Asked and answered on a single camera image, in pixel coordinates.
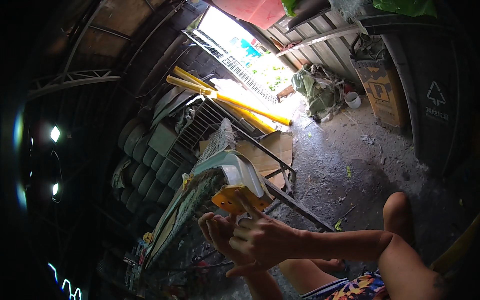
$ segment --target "green bag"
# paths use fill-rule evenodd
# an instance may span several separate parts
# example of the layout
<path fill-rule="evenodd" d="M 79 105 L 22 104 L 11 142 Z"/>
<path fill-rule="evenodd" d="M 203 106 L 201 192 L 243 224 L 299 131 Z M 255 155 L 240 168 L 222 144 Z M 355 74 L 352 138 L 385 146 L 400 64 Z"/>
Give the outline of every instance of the green bag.
<path fill-rule="evenodd" d="M 285 10 L 285 13 L 289 17 L 296 17 L 297 14 L 293 12 L 293 9 L 295 8 L 297 0 L 282 0 L 282 5 L 283 9 Z"/>
<path fill-rule="evenodd" d="M 410 17 L 422 15 L 437 17 L 433 0 L 373 0 L 373 6 L 382 11 L 404 14 Z"/>

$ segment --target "leaf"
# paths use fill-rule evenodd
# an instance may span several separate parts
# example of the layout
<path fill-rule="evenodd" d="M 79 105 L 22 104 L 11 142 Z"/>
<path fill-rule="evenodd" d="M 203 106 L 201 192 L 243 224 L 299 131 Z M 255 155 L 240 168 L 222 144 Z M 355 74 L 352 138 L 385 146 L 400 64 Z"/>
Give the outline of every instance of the leaf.
<path fill-rule="evenodd" d="M 340 224 L 342 224 L 343 218 L 338 219 L 338 221 L 335 223 L 335 230 L 342 231 L 342 228 L 340 227 Z"/>

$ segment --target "wooden plank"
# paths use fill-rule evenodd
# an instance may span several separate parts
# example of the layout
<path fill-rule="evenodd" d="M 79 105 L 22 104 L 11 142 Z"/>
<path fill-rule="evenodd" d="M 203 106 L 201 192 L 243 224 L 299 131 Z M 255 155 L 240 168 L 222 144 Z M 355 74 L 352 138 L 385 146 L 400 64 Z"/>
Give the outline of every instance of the wooden plank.
<path fill-rule="evenodd" d="M 322 41 L 326 41 L 326 40 L 329 40 L 331 38 L 341 37 L 341 36 L 344 36 L 344 35 L 349 35 L 349 34 L 354 34 L 354 33 L 359 33 L 359 32 L 360 32 L 360 28 L 357 25 L 351 25 L 351 26 L 348 26 L 348 27 L 345 27 L 345 28 L 338 28 L 338 29 L 323 33 L 321 35 L 312 36 L 310 38 L 307 38 L 306 40 L 302 41 L 300 44 L 295 45 L 290 49 L 283 50 L 283 51 L 279 52 L 276 56 L 282 56 L 285 53 L 289 53 L 289 52 L 292 52 L 292 51 L 295 51 L 295 50 L 300 50 L 303 47 L 310 46 L 310 45 L 313 45 L 313 44 L 316 44 L 316 43 L 319 43 L 319 42 L 322 42 Z"/>
<path fill-rule="evenodd" d="M 109 0 L 98 12 L 93 23 L 132 36 L 152 10 L 144 0 Z"/>

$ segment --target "yellow pole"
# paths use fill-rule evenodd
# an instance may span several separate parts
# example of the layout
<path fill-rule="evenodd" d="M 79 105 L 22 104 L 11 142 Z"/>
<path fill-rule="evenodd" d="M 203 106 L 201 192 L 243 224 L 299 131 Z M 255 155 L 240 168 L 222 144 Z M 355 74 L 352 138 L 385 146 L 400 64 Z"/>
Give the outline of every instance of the yellow pole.
<path fill-rule="evenodd" d="M 211 87 L 209 84 L 206 84 L 205 82 L 201 81 L 200 79 L 198 79 L 197 77 L 193 76 L 192 74 L 188 73 L 187 71 L 185 71 L 184 69 L 182 68 L 179 68 L 178 66 L 175 66 L 175 68 L 173 68 L 173 73 L 175 75 L 177 75 L 178 77 L 186 80 L 186 81 L 189 81 L 193 84 L 196 84 L 196 85 L 201 85 L 203 87 L 206 87 L 206 88 L 209 88 L 211 90 L 214 90 L 216 91 L 215 88 Z"/>
<path fill-rule="evenodd" d="M 283 125 L 286 125 L 286 126 L 291 125 L 291 120 L 288 119 L 288 118 L 281 117 L 281 116 L 271 114 L 271 113 L 268 113 L 268 112 L 264 112 L 264 111 L 259 110 L 257 108 L 251 107 L 250 105 L 244 104 L 240 101 L 237 101 L 237 100 L 232 99 L 230 97 L 224 96 L 224 95 L 220 94 L 219 92 L 214 91 L 210 88 L 206 88 L 202 85 L 193 84 L 193 83 L 188 82 L 186 80 L 178 79 L 178 78 L 172 77 L 170 75 L 167 76 L 167 82 L 169 84 L 174 84 L 174 85 L 177 85 L 177 86 L 182 86 L 182 87 L 189 88 L 189 89 L 193 90 L 194 92 L 197 92 L 201 95 L 206 95 L 206 96 L 210 96 L 211 98 L 216 98 L 216 99 L 218 99 L 220 101 L 223 101 L 225 103 L 228 103 L 232 106 L 235 106 L 235 107 L 238 107 L 238 108 L 241 108 L 241 109 L 246 109 L 248 111 L 257 113 L 259 115 L 262 115 L 264 117 L 269 118 L 272 121 L 279 122 L 280 124 L 283 124 Z"/>
<path fill-rule="evenodd" d="M 182 78 L 186 81 L 189 81 L 193 84 L 201 85 L 201 86 L 204 86 L 206 88 L 209 88 L 209 89 L 212 89 L 212 90 L 215 90 L 215 91 L 217 90 L 214 87 L 210 86 L 209 84 L 207 84 L 207 83 L 203 82 L 202 80 L 198 79 L 197 77 L 193 76 L 192 74 L 188 73 L 184 69 L 179 68 L 178 66 L 175 66 L 173 68 L 173 73 L 175 75 L 177 75 L 178 77 L 180 77 L 180 78 Z M 240 118 L 244 118 L 248 123 L 250 123 L 254 127 L 258 128 L 261 132 L 263 132 L 265 134 L 275 132 L 275 129 L 273 129 L 272 127 L 265 124 L 262 120 L 257 118 L 254 114 L 252 114 L 248 110 L 230 105 L 229 103 L 226 103 L 226 102 L 223 102 L 223 101 L 218 101 L 218 99 L 214 99 L 214 100 L 216 100 L 216 102 L 220 102 L 221 106 L 223 108 L 227 109 L 227 110 L 230 110 L 231 113 L 236 113 L 237 115 L 239 115 Z"/>

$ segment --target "led light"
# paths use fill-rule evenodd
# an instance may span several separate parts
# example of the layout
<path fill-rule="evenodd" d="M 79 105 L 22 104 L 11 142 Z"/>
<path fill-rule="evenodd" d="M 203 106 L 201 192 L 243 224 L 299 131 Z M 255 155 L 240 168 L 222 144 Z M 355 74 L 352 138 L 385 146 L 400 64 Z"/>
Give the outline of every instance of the led light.
<path fill-rule="evenodd" d="M 59 184 L 55 183 L 52 188 L 53 195 L 55 196 L 59 191 Z"/>
<path fill-rule="evenodd" d="M 57 142 L 57 140 L 59 139 L 60 130 L 56 126 L 53 126 L 52 133 L 50 133 L 50 137 L 54 142 Z"/>

